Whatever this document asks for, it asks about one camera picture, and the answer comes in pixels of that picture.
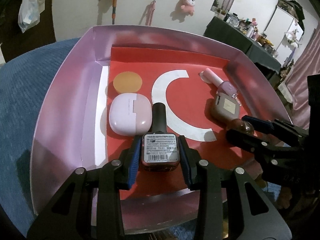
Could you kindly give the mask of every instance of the pink cap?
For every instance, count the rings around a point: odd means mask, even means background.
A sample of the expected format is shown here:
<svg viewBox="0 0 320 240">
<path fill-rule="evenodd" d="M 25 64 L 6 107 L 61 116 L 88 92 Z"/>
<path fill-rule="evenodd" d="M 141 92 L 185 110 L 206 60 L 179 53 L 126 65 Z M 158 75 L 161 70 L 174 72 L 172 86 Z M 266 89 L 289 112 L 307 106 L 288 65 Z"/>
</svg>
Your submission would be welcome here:
<svg viewBox="0 0 320 240">
<path fill-rule="evenodd" d="M 219 87 L 223 83 L 223 80 L 219 78 L 210 68 L 206 68 L 203 72 L 203 75 L 216 87 Z"/>
</svg>

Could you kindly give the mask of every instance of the silver screw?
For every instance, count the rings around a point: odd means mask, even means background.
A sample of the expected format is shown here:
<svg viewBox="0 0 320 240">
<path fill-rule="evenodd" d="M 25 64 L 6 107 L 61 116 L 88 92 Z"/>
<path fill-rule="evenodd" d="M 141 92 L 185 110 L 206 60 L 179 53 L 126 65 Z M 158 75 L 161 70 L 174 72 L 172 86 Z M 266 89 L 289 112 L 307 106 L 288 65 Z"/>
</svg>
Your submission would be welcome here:
<svg viewBox="0 0 320 240">
<path fill-rule="evenodd" d="M 121 161 L 118 160 L 118 159 L 116 159 L 116 160 L 113 160 L 113 161 L 111 162 L 111 164 L 112 164 L 112 166 L 119 166 L 119 165 L 121 164 Z"/>
<path fill-rule="evenodd" d="M 201 166 L 207 166 L 209 163 L 208 163 L 207 160 L 199 160 L 199 164 L 200 164 Z"/>
<path fill-rule="evenodd" d="M 244 174 L 244 169 L 241 167 L 236 168 L 236 173 L 238 174 Z"/>
<path fill-rule="evenodd" d="M 84 168 L 80 167 L 76 169 L 76 174 L 80 175 L 82 173 L 84 173 Z"/>
</svg>

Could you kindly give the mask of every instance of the white curved shape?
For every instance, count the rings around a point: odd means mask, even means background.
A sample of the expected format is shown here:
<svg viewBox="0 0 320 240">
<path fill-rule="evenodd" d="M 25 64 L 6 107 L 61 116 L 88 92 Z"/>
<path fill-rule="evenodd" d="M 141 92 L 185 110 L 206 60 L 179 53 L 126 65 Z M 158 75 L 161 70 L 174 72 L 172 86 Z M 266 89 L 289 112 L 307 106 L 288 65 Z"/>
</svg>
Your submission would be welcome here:
<svg viewBox="0 0 320 240">
<path fill-rule="evenodd" d="M 186 70 L 172 70 L 163 73 L 157 78 L 152 87 L 151 97 L 152 103 L 163 103 L 165 104 L 167 113 L 167 125 L 176 133 L 184 135 L 186 138 L 199 142 L 212 142 L 216 141 L 216 137 L 212 129 L 202 129 L 194 127 L 179 117 L 177 117 L 174 112 L 170 109 L 167 98 L 165 96 L 168 85 L 175 79 L 178 78 L 188 78 L 188 73 Z"/>
</svg>

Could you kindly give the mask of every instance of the plastic bag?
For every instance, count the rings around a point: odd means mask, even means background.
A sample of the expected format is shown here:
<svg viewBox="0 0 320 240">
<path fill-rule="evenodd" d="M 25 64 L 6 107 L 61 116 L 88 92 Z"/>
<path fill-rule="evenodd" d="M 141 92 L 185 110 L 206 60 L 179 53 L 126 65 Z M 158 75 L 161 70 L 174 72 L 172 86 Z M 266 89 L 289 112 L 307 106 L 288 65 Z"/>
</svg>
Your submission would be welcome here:
<svg viewBox="0 0 320 240">
<path fill-rule="evenodd" d="M 40 22 L 40 12 L 37 0 L 22 0 L 18 15 L 19 27 L 24 33 L 27 29 Z"/>
</svg>

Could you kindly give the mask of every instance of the dark green tablecloth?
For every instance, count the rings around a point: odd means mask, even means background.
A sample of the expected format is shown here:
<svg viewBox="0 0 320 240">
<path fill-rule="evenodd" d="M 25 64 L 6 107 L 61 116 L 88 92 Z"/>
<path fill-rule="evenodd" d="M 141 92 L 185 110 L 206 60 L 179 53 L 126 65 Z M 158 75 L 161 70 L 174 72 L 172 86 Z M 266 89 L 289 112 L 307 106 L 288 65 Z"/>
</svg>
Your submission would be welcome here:
<svg viewBox="0 0 320 240">
<path fill-rule="evenodd" d="M 281 64 L 265 49 L 239 30 L 214 17 L 208 24 L 204 36 L 241 50 L 253 63 L 258 63 L 279 73 Z"/>
</svg>

